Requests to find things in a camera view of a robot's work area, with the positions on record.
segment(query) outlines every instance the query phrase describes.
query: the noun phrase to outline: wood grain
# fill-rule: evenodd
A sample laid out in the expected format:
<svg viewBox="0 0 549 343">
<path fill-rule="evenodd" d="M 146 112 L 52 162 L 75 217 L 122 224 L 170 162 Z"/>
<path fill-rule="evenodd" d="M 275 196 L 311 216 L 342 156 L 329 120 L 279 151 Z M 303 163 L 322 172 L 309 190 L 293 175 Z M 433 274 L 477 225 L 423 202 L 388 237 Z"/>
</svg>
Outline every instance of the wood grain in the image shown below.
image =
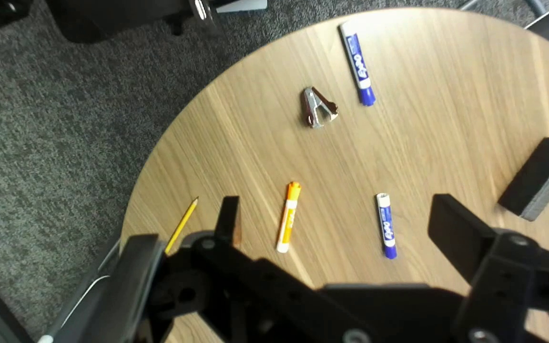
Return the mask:
<svg viewBox="0 0 549 343">
<path fill-rule="evenodd" d="M 337 26 L 362 23 L 377 103 L 363 107 Z M 314 86 L 339 106 L 322 130 L 305 125 L 299 95 Z M 492 226 L 549 248 L 549 206 L 528 223 L 496 205 L 549 136 L 549 43 L 507 22 L 441 9 L 390 9 L 292 33 L 229 68 L 183 110 L 132 193 L 123 238 L 166 239 L 189 202 L 185 233 L 212 230 L 222 198 L 240 195 L 242 250 L 312 287 L 327 282 L 468 285 L 427 237 L 434 193 L 451 193 Z M 300 182 L 292 247 L 275 251 L 287 184 Z M 373 196 L 392 197 L 399 258 L 386 260 Z M 527 327 L 549 340 L 549 318 Z M 194 316 L 171 342 L 216 340 Z"/>
</svg>

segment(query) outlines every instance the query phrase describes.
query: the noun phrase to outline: carpeted floor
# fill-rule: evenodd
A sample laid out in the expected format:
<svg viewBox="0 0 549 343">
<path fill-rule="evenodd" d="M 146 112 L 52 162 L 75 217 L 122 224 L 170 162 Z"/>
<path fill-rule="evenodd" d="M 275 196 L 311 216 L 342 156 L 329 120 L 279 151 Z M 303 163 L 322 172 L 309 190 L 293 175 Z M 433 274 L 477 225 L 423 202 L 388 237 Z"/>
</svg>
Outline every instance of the carpeted floor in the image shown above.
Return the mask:
<svg viewBox="0 0 549 343">
<path fill-rule="evenodd" d="M 28 19 L 0 30 L 0 296 L 39 337 L 119 232 L 161 133 L 235 61 L 338 15 L 460 3 L 271 0 L 267 11 L 223 16 L 220 40 L 201 38 L 191 24 L 172 37 L 155 22 L 83 46 L 65 41 L 37 0 Z M 522 0 L 482 0 L 477 10 L 521 26 L 534 19 Z"/>
</svg>

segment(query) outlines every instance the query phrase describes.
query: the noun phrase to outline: screw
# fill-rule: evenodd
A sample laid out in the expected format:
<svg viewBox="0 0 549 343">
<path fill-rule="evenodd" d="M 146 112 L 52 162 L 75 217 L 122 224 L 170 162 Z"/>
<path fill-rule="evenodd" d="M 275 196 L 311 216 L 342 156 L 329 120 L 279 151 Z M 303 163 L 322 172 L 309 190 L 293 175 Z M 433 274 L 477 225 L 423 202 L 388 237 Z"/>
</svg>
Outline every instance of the screw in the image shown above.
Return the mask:
<svg viewBox="0 0 549 343">
<path fill-rule="evenodd" d="M 482 329 L 471 329 L 468 336 L 471 343 L 499 343 L 494 334 Z"/>
<path fill-rule="evenodd" d="M 215 247 L 215 242 L 212 239 L 205 239 L 203 241 L 203 248 L 209 250 Z"/>
<path fill-rule="evenodd" d="M 510 240 L 511 240 L 514 244 L 518 244 L 518 245 L 529 245 L 529 241 L 527 241 L 527 239 L 525 239 L 525 237 L 522 237 L 522 236 L 514 235 L 514 236 L 510 237 Z"/>
<path fill-rule="evenodd" d="M 349 329 L 342 335 L 344 343 L 371 343 L 370 336 L 360 329 Z"/>
</svg>

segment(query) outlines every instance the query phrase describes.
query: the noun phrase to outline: metal staple remover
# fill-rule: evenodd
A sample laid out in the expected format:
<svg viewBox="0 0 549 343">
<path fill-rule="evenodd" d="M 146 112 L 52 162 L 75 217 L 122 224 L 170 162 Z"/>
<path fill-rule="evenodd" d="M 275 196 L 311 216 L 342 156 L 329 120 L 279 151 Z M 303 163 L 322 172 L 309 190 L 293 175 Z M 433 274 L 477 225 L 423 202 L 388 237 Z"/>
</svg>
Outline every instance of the metal staple remover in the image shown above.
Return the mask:
<svg viewBox="0 0 549 343">
<path fill-rule="evenodd" d="M 332 121 L 336 119 L 336 117 L 338 117 L 338 105 L 328 101 L 314 87 L 305 88 L 305 95 L 303 100 L 305 103 L 305 113 L 307 114 L 306 121 L 313 129 L 318 129 L 323 126 L 319 123 L 319 117 L 317 113 L 318 107 L 322 107 L 327 115 L 329 115 L 329 121 Z"/>
</svg>

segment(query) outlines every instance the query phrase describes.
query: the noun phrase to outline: orange highlighter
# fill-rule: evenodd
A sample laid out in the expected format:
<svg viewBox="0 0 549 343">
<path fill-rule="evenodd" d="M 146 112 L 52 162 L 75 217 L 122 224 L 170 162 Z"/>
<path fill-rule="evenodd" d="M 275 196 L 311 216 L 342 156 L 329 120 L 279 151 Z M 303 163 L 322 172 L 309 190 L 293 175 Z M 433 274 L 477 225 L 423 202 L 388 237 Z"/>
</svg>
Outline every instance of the orange highlighter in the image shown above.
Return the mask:
<svg viewBox="0 0 549 343">
<path fill-rule="evenodd" d="M 294 225 L 294 217 L 296 216 L 296 208 L 298 207 L 298 197 L 300 196 L 300 184 L 292 182 L 287 187 L 287 201 L 281 218 L 281 228 L 279 229 L 279 239 L 276 243 L 276 251 L 285 253 L 289 250 L 289 239 L 292 236 L 292 226 Z"/>
</svg>

